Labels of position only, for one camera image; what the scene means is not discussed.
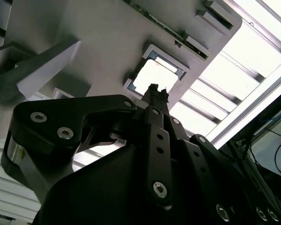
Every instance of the gray panel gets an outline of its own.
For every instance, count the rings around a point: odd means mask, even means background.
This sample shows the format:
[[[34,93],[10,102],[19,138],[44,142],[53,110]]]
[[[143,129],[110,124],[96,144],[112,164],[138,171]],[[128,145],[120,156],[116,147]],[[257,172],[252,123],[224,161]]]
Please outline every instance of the gray panel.
[[[0,0],[0,27],[4,30],[7,28],[11,5]]]
[[[204,29],[195,19],[197,9],[202,8],[199,2],[147,0],[140,4],[174,31],[185,30],[194,40],[217,54],[231,37],[222,38]],[[237,15],[236,18],[241,23],[241,18]],[[235,25],[231,32],[235,33],[239,26]],[[18,0],[13,5],[7,41],[15,41],[40,53],[69,35],[80,38],[82,44],[73,64],[63,72],[92,85],[89,96],[129,96],[122,90],[124,77],[135,70],[149,43],[163,49],[192,70],[185,76],[184,82],[175,85],[174,103],[213,58],[209,57],[205,63],[198,62],[188,50],[176,46],[171,35],[121,0],[59,0],[54,3],[45,0],[42,4],[37,0]],[[56,82],[52,82],[48,82],[41,92],[51,96],[56,87]],[[62,85],[58,88],[75,96]]]

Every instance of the black cable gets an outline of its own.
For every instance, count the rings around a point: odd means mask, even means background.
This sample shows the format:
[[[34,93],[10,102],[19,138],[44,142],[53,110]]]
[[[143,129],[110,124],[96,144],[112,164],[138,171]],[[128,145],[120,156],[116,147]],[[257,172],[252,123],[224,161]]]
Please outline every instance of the black cable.
[[[280,136],[280,137],[281,137],[281,135],[280,135],[280,134],[278,134],[278,133],[276,133],[276,132],[274,132],[274,131],[272,131],[272,130],[270,130],[270,129],[264,128],[264,130],[267,130],[267,131],[269,131],[269,132],[272,132],[272,133],[274,133],[274,134],[276,134],[276,135],[278,135],[278,136]]]
[[[277,150],[275,152],[274,161],[275,161],[275,166],[276,166],[277,170],[281,173],[281,170],[278,168],[278,165],[277,165],[277,154],[278,154],[278,151],[280,148],[281,148],[281,144],[279,145],[279,147],[277,148]]]

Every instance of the mounting hole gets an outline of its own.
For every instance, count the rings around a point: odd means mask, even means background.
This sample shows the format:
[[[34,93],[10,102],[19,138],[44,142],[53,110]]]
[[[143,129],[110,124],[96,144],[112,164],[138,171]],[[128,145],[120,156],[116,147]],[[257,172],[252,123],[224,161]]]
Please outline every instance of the mounting hole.
[[[158,139],[163,140],[163,137],[160,134],[158,134],[157,137]]]
[[[157,109],[152,109],[152,111],[156,114],[159,115],[159,111]]]
[[[204,169],[203,167],[201,168],[201,171],[202,171],[203,173],[207,173],[207,170]]]
[[[157,151],[158,151],[160,154],[163,154],[163,149],[162,149],[162,148],[157,147]]]
[[[193,153],[196,157],[200,157],[199,153],[197,153],[196,151],[194,151]]]
[[[132,104],[131,104],[130,102],[128,102],[128,101],[124,101],[124,104],[125,104],[126,106],[128,106],[128,107],[131,107],[131,106],[132,106]]]

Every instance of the black linkage arm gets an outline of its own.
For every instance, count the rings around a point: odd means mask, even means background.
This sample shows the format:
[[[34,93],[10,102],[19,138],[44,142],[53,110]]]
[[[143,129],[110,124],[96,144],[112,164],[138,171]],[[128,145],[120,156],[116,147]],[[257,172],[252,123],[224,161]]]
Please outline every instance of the black linkage arm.
[[[40,200],[34,225],[281,224],[205,137],[187,136],[157,88],[145,108],[120,95],[15,108],[1,163]],[[73,172],[75,153],[117,139],[126,146]]]

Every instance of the metal frame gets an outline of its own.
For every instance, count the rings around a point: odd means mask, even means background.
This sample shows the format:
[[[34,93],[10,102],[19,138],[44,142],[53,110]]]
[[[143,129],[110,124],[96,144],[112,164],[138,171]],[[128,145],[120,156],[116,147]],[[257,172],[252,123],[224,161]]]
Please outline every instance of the metal frame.
[[[143,96],[133,90],[131,90],[129,88],[129,86],[134,82],[134,80],[136,79],[136,77],[138,76],[139,71],[141,70],[141,68],[146,64],[146,61],[148,60],[150,54],[152,52],[157,53],[157,55],[160,55],[161,57],[163,57],[164,59],[166,59],[168,62],[170,62],[171,64],[173,64],[175,67],[181,69],[183,71],[183,75],[182,77],[180,77],[177,82],[175,84],[178,84],[183,82],[183,78],[185,76],[190,75],[191,69],[188,68],[187,66],[183,65],[182,63],[180,63],[178,60],[174,59],[172,56],[170,56],[169,54],[167,54],[166,52],[164,52],[163,50],[161,50],[160,48],[156,47],[153,44],[150,44],[149,47],[146,49],[146,51],[144,52],[141,63],[138,65],[137,69],[135,70],[135,72],[133,74],[131,74],[128,78],[126,78],[126,80],[124,80],[124,84],[123,84],[123,89],[125,89],[126,91],[128,91],[131,95],[135,96],[138,99],[141,99]],[[175,90],[174,86],[173,88],[170,90],[169,95],[170,95],[170,99],[171,98],[176,98],[175,93],[177,92],[177,90]]]
[[[280,95],[281,65],[210,132],[207,139],[219,149]]]

